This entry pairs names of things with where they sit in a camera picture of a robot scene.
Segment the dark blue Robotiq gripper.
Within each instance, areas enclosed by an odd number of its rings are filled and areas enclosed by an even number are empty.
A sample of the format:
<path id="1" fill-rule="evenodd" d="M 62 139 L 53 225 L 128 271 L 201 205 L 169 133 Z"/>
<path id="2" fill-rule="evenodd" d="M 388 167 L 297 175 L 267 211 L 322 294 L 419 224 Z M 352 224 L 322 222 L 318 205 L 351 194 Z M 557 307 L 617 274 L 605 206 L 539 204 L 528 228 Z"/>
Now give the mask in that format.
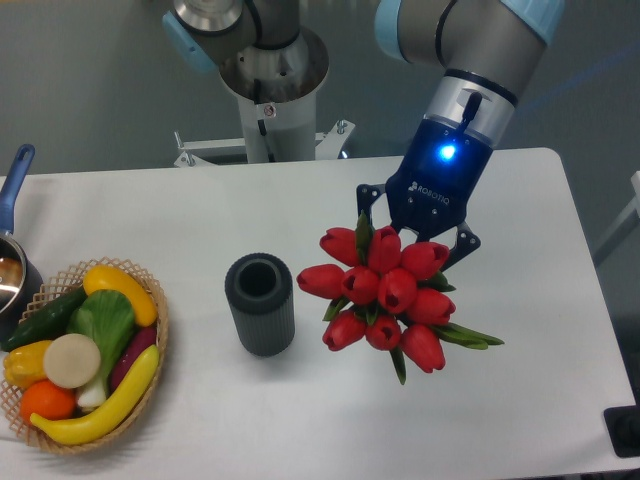
<path id="1" fill-rule="evenodd" d="M 391 226 L 420 241 L 456 227 L 444 272 L 481 246 L 467 223 L 467 203 L 518 104 L 510 90 L 471 72 L 449 69 L 440 81 L 399 169 L 386 184 L 356 187 L 357 213 L 372 223 L 386 194 Z"/>

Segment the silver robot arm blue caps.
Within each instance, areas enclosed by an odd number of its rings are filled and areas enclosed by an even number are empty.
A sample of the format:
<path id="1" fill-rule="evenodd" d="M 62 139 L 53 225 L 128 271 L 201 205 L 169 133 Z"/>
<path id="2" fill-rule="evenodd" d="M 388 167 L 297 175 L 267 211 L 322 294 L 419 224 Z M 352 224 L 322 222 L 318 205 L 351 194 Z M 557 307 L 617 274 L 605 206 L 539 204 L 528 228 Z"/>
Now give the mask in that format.
<path id="1" fill-rule="evenodd" d="M 385 197 L 392 227 L 420 242 L 455 231 L 450 264 L 477 250 L 468 201 L 563 11 L 560 1 L 381 2 L 380 49 L 444 75 L 399 169 L 358 187 L 358 212 Z M 162 25 L 186 63 L 217 70 L 236 97 L 249 162 L 317 158 L 316 95 L 329 59 L 298 2 L 175 1 Z"/>

